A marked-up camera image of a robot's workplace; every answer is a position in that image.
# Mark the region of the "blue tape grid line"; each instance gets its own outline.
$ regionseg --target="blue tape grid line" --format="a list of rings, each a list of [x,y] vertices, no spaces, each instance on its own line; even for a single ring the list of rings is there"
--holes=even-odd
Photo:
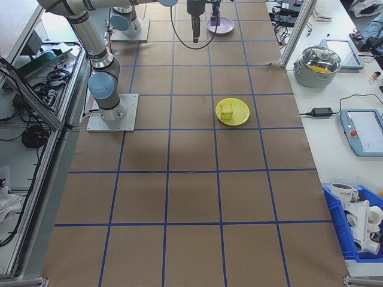
[[[235,170],[219,170],[220,173],[227,172],[315,172],[317,169],[235,169]],[[121,173],[215,173],[216,170],[119,170]],[[117,173],[116,170],[82,170],[71,171],[70,175],[91,175],[98,173]]]
[[[262,2],[236,2],[235,3],[235,8],[236,8],[236,13],[239,18],[239,13],[238,13],[238,7],[237,3],[264,3]],[[123,171],[121,170],[121,161],[122,161],[122,156],[123,156],[123,148],[124,148],[124,143],[126,139],[126,133],[123,134],[123,139],[121,143],[121,150],[120,150],[120,156],[118,160],[118,167],[117,170],[100,170],[100,171],[74,171],[74,172],[69,172],[70,174],[84,174],[84,173],[112,173],[116,174],[116,179],[115,179],[115,186],[114,186],[114,193],[113,193],[113,200],[111,204],[111,210],[110,210],[110,219],[108,223],[79,223],[79,224],[55,224],[55,227],[108,227],[107,231],[107,237],[105,240],[105,247],[104,247],[104,255],[102,259],[102,265],[101,265],[101,270],[100,270],[100,276],[99,276],[99,284],[98,286],[101,287],[102,285],[102,278],[104,275],[104,268],[105,268],[105,260],[107,257],[107,251],[108,251],[108,244],[109,244],[109,239],[110,239],[110,231],[111,227],[116,227],[116,226],[164,226],[164,236],[163,236],[163,265],[162,265],[162,287],[165,287],[165,270],[166,270],[166,235],[167,235],[167,226],[192,226],[192,225],[200,225],[200,226],[206,226],[206,225],[218,225],[220,226],[220,234],[221,234],[221,251],[222,251],[222,265],[223,265],[223,275],[224,275],[224,284],[225,287],[227,287],[227,274],[226,274],[226,258],[225,258],[225,248],[224,248],[224,229],[223,227],[225,225],[259,225],[259,224],[275,224],[276,229],[278,232],[278,240],[279,240],[279,245],[281,248],[281,255],[282,255],[282,260],[283,260],[283,265],[284,265],[284,271],[285,271],[285,276],[286,276],[286,281],[287,281],[287,286],[290,287],[290,279],[288,275],[288,269],[287,269],[287,263],[285,260],[285,255],[284,255],[284,250],[283,250],[283,244],[282,244],[282,238],[281,238],[281,232],[279,229],[280,224],[321,224],[321,223],[331,223],[331,220],[307,220],[307,221],[279,221],[278,220],[278,215],[276,212],[276,206],[275,206],[275,200],[273,196],[273,190],[272,190],[272,185],[271,185],[271,179],[270,179],[270,172],[274,171],[316,171],[316,169],[269,169],[268,168],[268,163],[267,163],[267,158],[266,158],[266,152],[265,152],[265,145],[263,143],[263,138],[262,138],[262,131],[263,130],[278,130],[278,129],[303,129],[303,127],[273,127],[273,128],[262,128],[260,127],[260,119],[257,113],[257,103],[256,103],[256,97],[257,96],[285,96],[285,95],[291,95],[292,93],[267,93],[267,94],[255,94],[254,89],[253,89],[253,82],[251,80],[251,74],[250,74],[250,67],[252,66],[267,66],[268,64],[264,65],[249,65],[248,64],[248,59],[247,59],[247,52],[245,49],[245,42],[274,42],[270,40],[258,40],[258,41],[244,41],[243,40],[243,34],[242,34],[242,28],[241,28],[241,22],[246,22],[246,21],[269,21],[269,20],[238,20],[237,22],[239,23],[239,31],[241,33],[241,41],[230,41],[230,42],[241,42],[244,48],[244,53],[245,53],[245,60],[246,60],[246,65],[223,65],[223,66],[245,66],[247,67],[248,70],[248,76],[250,80],[250,86],[251,86],[251,94],[240,94],[237,96],[251,96],[254,101],[254,106],[255,106],[255,112],[256,112],[256,118],[258,122],[259,128],[244,128],[245,130],[258,130],[260,134],[260,140],[262,144],[262,151],[263,151],[263,157],[265,161],[265,169],[256,169],[256,170],[219,170],[219,162],[218,162],[218,143],[217,143],[217,130],[236,130],[236,129],[220,129],[216,128],[215,126],[215,121],[213,119],[213,129],[172,129],[172,98],[174,96],[173,92],[173,82],[174,82],[174,67],[175,66],[182,66],[182,65],[174,65],[174,53],[175,53],[175,43],[177,42],[175,38],[173,39],[173,63],[172,65],[169,65],[172,67],[172,78],[171,78],[171,93],[170,93],[170,115],[169,115],[169,128],[168,129],[138,129],[138,130],[164,130],[164,131],[169,131],[169,137],[168,137],[168,158],[167,158],[167,167],[166,171]],[[136,51],[136,57],[135,57],[135,63],[134,65],[122,65],[122,67],[133,67],[133,73],[132,73],[132,78],[130,81],[130,88],[129,92],[131,93],[133,83],[134,83],[134,77],[135,77],[135,71],[137,67],[143,67],[137,65],[137,59],[139,55],[139,48],[140,44],[137,47]],[[211,53],[210,53],[210,47],[208,47],[208,57],[209,57],[209,71],[210,71],[210,77],[211,77],[211,100],[212,100],[212,106],[213,106],[213,112],[214,112],[214,96],[230,96],[231,94],[214,94],[213,91],[213,86],[212,86],[212,67],[213,66],[222,66],[222,65],[212,65],[211,64]],[[152,94],[142,94],[140,96],[154,96]],[[195,96],[193,95],[187,95],[187,94],[181,94],[177,96]],[[177,131],[177,130],[210,130],[214,132],[214,143],[215,143],[215,160],[216,160],[216,170],[203,170],[203,171],[171,171],[170,170],[170,148],[171,148],[171,131]],[[268,177],[268,183],[269,183],[269,189],[270,189],[270,195],[272,198],[272,205],[273,205],[273,212],[274,212],[274,221],[244,221],[244,222],[223,222],[222,219],[222,205],[221,205],[221,191],[220,191],[220,173],[225,173],[225,172],[266,172],[267,177]],[[139,222],[121,222],[121,223],[113,223],[113,212],[114,212],[114,204],[115,204],[115,198],[117,195],[117,186],[118,186],[118,179],[121,173],[166,173],[166,195],[165,195],[165,214],[164,214],[164,222],[145,222],[145,223],[139,223]],[[218,207],[219,207],[219,214],[220,214],[220,222],[168,222],[168,195],[169,195],[169,176],[171,173],[216,173],[217,174],[217,186],[218,186]]]
[[[177,9],[174,8],[174,17],[177,16]],[[174,65],[175,58],[175,35],[173,35],[173,58],[172,64]],[[174,83],[174,66],[172,67],[172,79],[171,79],[171,89],[170,89],[170,108],[169,108],[169,134],[168,134],[168,157],[166,162],[166,191],[165,191],[165,216],[164,216],[164,226],[163,226],[163,248],[162,248],[162,278],[161,286],[165,287],[166,280],[166,244],[167,244],[167,235],[168,235],[168,203],[169,203],[169,177],[170,177],[170,147],[171,147],[171,128],[172,128],[172,107],[173,107],[173,83]]]
[[[254,94],[215,94],[214,96],[218,97],[259,97],[259,96],[292,96],[293,93],[254,93]],[[169,96],[168,94],[139,94],[140,97],[157,97],[157,96]],[[177,97],[191,97],[191,96],[210,96],[209,94],[173,94],[173,96]]]
[[[235,8],[236,8],[236,13],[237,13],[237,18],[239,18],[239,11],[238,11],[238,7],[237,7],[237,3],[235,3]],[[243,37],[243,33],[242,33],[241,24],[239,24],[239,31],[241,33],[242,45],[243,45],[244,53],[245,53],[245,60],[246,60],[246,63],[248,64],[247,51],[246,51],[245,43],[243,42],[244,37]],[[249,77],[249,81],[250,81],[251,92],[254,95],[253,81],[251,79],[251,72],[250,72],[249,66],[247,66],[247,72],[248,72],[248,77]],[[256,117],[257,117],[258,126],[261,127],[258,109],[257,109],[257,101],[256,101],[256,98],[254,96],[253,96],[253,102],[254,102],[254,107],[256,110]],[[260,136],[260,141],[261,141],[261,146],[262,146],[263,159],[265,161],[265,168],[267,170],[266,174],[268,177],[270,196],[271,196],[271,200],[272,200],[273,212],[274,212],[274,217],[275,217],[275,221],[276,221],[275,226],[276,226],[276,231],[278,233],[278,240],[279,240],[279,246],[281,249],[281,256],[282,256],[282,262],[283,262],[283,267],[284,267],[284,271],[285,271],[286,282],[287,282],[287,286],[290,287],[291,286],[290,285],[290,278],[288,275],[287,263],[286,263],[286,258],[285,258],[285,254],[284,254],[283,242],[282,242],[282,237],[281,237],[281,230],[279,228],[279,223],[278,223],[278,214],[276,212],[275,199],[274,199],[274,194],[273,194],[273,189],[272,189],[272,184],[271,184],[270,173],[268,171],[268,169],[269,169],[268,168],[268,160],[267,160],[267,156],[266,156],[265,144],[263,142],[262,130],[259,130],[259,136]]]
[[[206,67],[208,68],[208,67],[246,67],[246,66],[247,65],[228,65],[228,64],[225,64],[225,65],[121,65],[122,68],[131,68],[131,67],[192,67],[192,68]],[[266,67],[272,66],[272,63],[249,65],[249,67],[264,67],[264,66]]]
[[[104,275],[104,268],[105,268],[105,260],[107,258],[107,253],[108,253],[108,245],[109,245],[109,237],[110,237],[110,229],[111,229],[111,223],[113,220],[113,212],[114,212],[114,203],[115,203],[115,197],[117,194],[117,186],[118,186],[118,177],[120,176],[120,168],[121,168],[121,162],[122,162],[122,155],[123,155],[123,150],[124,150],[124,143],[125,143],[125,136],[126,132],[123,133],[122,137],[122,143],[121,143],[121,149],[120,149],[120,157],[118,159],[118,167],[117,167],[117,174],[115,176],[115,184],[114,184],[114,191],[113,191],[113,199],[112,199],[112,204],[111,204],[111,209],[110,209],[110,215],[109,215],[109,223],[108,223],[108,231],[107,231],[107,238],[105,239],[105,247],[104,247],[104,255],[102,257],[102,264],[101,264],[101,270],[100,270],[100,277],[99,277],[99,282],[98,286],[101,287],[102,285],[102,278]]]
[[[151,43],[173,43],[173,41],[166,41],[166,40],[154,40],[154,41],[150,41]],[[188,40],[182,40],[183,43],[193,43],[193,41],[188,41]],[[201,41],[198,41],[198,43],[207,43],[208,41],[207,40],[201,40]],[[217,39],[216,42],[242,42],[241,40],[220,40],[220,39]],[[260,40],[244,40],[244,42],[278,42],[275,38],[275,40],[268,40],[268,39],[260,39]]]
[[[207,226],[207,225],[262,225],[262,224],[323,224],[332,220],[285,221],[230,221],[230,222],[115,222],[115,223],[58,223],[55,227],[114,227],[114,226]]]
[[[135,62],[134,64],[137,64],[137,58],[138,58],[138,51],[141,43],[138,44],[137,46],[137,51],[136,51],[136,57],[135,57]],[[133,79],[135,76],[135,71],[136,67],[133,67],[133,72],[132,72],[132,79],[130,80],[130,87],[129,87],[129,93],[132,92],[132,87],[133,87]],[[121,143],[121,148],[120,148],[120,156],[118,158],[118,166],[117,166],[117,172],[115,176],[115,184],[114,184],[114,191],[113,191],[113,199],[112,199],[112,204],[111,204],[111,210],[110,210],[110,216],[109,216],[109,224],[108,224],[108,231],[107,231],[107,238],[105,239],[105,247],[104,247],[104,254],[102,256],[102,264],[101,264],[101,270],[100,270],[100,276],[99,276],[99,282],[98,282],[98,287],[102,286],[102,278],[104,276],[104,269],[105,269],[105,261],[107,258],[107,253],[108,253],[108,245],[109,245],[109,237],[110,237],[110,229],[111,229],[111,223],[113,221],[113,212],[114,212],[114,204],[115,204],[115,197],[117,195],[117,187],[118,187],[118,179],[120,176],[120,169],[121,169],[121,162],[122,162],[122,156],[123,156],[123,151],[124,151],[124,144],[125,144],[125,138],[126,138],[126,132],[123,133],[123,138],[122,138],[122,143]]]
[[[175,19],[173,19],[173,21],[174,21],[174,23],[176,23],[176,22],[190,22],[190,20],[175,20]],[[236,19],[233,21],[234,22],[270,22],[270,19],[254,19],[254,20],[253,19],[243,19],[243,20]],[[170,20],[151,20],[151,22],[170,22]]]
[[[209,59],[209,74],[210,74],[210,91],[211,91],[211,107],[212,113],[214,115],[214,91],[213,91],[213,75],[212,75],[212,65],[211,65],[211,52],[210,45],[208,46],[208,59]],[[226,273],[226,256],[225,256],[225,244],[224,244],[224,230],[223,230],[223,219],[222,219],[222,201],[221,201],[221,187],[220,187],[220,168],[218,161],[218,140],[217,140],[217,129],[215,126],[215,117],[213,116],[213,130],[214,130],[214,152],[215,152],[215,169],[217,174],[217,192],[218,192],[218,210],[220,214],[220,236],[221,236],[221,254],[222,254],[222,271],[223,271],[223,282],[225,287],[227,287],[227,273]]]

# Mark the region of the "yellow plate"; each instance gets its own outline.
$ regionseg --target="yellow plate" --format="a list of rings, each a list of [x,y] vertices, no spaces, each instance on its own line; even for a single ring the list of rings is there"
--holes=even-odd
[[[221,106],[231,105],[233,109],[232,118],[225,120],[221,118]],[[240,99],[235,99],[234,97],[228,97],[227,99],[221,100],[215,106],[215,114],[217,118],[224,124],[228,126],[239,126],[249,119],[250,110],[246,103]]]

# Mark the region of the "brown paper floor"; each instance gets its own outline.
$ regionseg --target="brown paper floor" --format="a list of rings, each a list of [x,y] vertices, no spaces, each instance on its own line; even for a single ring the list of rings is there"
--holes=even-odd
[[[120,92],[140,94],[136,131],[84,124],[42,275],[52,287],[343,286],[286,71],[269,65],[280,53],[265,3],[222,3],[235,30],[199,51],[174,38],[168,8],[137,13],[149,41],[113,43]],[[174,18],[191,39],[184,2]],[[216,119],[225,97],[250,107],[242,126]]]

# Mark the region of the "cooking pot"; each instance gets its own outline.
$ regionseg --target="cooking pot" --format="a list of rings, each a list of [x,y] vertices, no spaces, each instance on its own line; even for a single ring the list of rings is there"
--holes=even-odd
[[[328,48],[313,46],[304,49],[294,63],[294,76],[301,85],[324,87],[341,68],[341,58]]]

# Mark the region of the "white mug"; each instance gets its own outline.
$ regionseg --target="white mug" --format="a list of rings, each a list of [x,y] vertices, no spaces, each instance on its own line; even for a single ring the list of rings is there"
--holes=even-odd
[[[331,192],[339,198],[344,208],[346,202],[357,202],[358,201],[358,191],[350,185],[347,184],[331,184]]]

